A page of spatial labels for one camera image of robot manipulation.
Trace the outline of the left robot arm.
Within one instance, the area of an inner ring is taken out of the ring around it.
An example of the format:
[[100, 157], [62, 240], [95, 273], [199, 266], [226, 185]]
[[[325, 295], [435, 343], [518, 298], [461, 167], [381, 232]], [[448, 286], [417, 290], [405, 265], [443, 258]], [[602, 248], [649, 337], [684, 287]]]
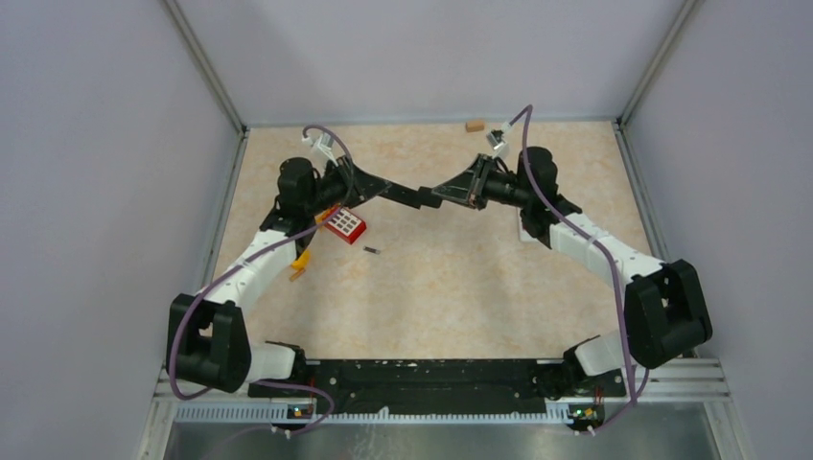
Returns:
[[391, 184], [355, 167], [347, 156], [318, 172], [310, 160], [284, 161], [278, 195], [247, 249], [196, 294], [179, 294], [170, 307], [166, 371], [173, 394], [189, 401], [217, 389], [270, 380], [285, 396], [301, 393], [307, 370], [293, 347], [252, 340], [247, 312], [310, 245], [316, 216], [334, 206], [352, 208], [384, 194]]

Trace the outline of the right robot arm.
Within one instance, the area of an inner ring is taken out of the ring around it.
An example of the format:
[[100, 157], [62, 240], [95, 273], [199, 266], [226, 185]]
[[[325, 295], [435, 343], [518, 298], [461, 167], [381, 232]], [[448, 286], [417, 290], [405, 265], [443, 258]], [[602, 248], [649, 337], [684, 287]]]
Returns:
[[560, 194], [557, 176], [552, 153], [531, 147], [521, 152], [515, 171], [500, 158], [480, 154], [466, 170], [428, 190], [435, 204], [482, 210], [495, 201], [517, 208], [531, 238], [613, 289], [616, 331], [566, 350], [562, 363], [542, 379], [543, 394], [587, 395], [603, 374], [653, 370], [708, 342], [713, 327], [696, 268], [685, 260], [642, 254], [602, 229]]

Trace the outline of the black remote control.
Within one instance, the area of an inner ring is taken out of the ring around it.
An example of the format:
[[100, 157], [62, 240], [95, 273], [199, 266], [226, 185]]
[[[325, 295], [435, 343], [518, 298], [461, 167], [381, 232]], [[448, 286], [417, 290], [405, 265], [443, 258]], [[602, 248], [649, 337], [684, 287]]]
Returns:
[[395, 182], [390, 182], [380, 193], [380, 197], [414, 209], [422, 207], [439, 209], [443, 202], [443, 199], [435, 195], [431, 188], [411, 189]]

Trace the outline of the white red remote control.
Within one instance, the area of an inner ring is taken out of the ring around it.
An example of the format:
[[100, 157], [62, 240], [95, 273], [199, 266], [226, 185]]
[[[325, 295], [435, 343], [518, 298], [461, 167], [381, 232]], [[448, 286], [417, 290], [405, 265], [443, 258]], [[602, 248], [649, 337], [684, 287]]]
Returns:
[[526, 229], [524, 227], [524, 224], [523, 224], [523, 218], [522, 218], [522, 214], [521, 214], [520, 210], [517, 211], [517, 223], [518, 223], [518, 238], [519, 238], [520, 242], [533, 243], [533, 242], [537, 241], [533, 236], [531, 236], [526, 231]]

